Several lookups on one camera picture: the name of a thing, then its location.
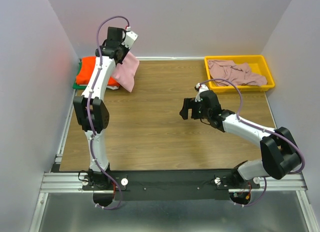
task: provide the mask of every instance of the pink towel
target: pink towel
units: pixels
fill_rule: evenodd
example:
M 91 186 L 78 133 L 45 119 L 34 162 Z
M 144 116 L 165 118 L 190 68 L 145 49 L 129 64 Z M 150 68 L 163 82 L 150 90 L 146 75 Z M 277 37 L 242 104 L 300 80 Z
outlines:
M 234 61 L 208 60 L 212 78 L 223 78 L 235 85 L 262 86 L 267 84 L 266 77 L 251 72 L 248 63 L 235 64 Z M 217 86 L 230 86 L 224 81 L 215 81 Z
M 128 92 L 132 92 L 134 88 L 135 74 L 139 63 L 139 60 L 131 52 L 128 52 L 122 64 L 117 64 L 112 73 L 112 77 Z

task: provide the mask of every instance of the yellow tray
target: yellow tray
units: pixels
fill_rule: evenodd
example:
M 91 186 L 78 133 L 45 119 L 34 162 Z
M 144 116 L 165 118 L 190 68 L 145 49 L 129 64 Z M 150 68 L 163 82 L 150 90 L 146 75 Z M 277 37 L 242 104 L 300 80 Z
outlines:
M 262 55 L 236 55 L 236 56 L 206 56 L 204 58 L 208 79 L 212 79 L 208 67 L 208 60 L 232 60 L 236 64 L 248 63 L 252 72 L 266 77 L 267 85 L 264 86 L 237 86 L 240 91 L 268 91 L 275 87 L 274 79 L 269 71 L 267 62 Z M 214 81 L 209 82 L 209 88 L 215 93 L 236 91 L 233 86 L 217 86 Z

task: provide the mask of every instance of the crumpled pink cloth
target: crumpled pink cloth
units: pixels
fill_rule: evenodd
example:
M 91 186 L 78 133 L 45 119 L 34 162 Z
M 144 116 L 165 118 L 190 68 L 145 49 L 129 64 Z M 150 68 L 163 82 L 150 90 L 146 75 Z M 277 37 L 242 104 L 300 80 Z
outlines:
M 139 66 L 139 60 L 128 52 L 122 64 L 117 64 L 112 77 L 128 92 L 132 92 L 135 85 L 135 74 Z
M 208 60 L 208 67 L 212 78 L 223 78 L 237 86 L 267 85 L 265 76 L 253 73 L 248 63 L 235 64 L 234 61 Z M 215 81 L 217 86 L 230 86 L 224 81 Z

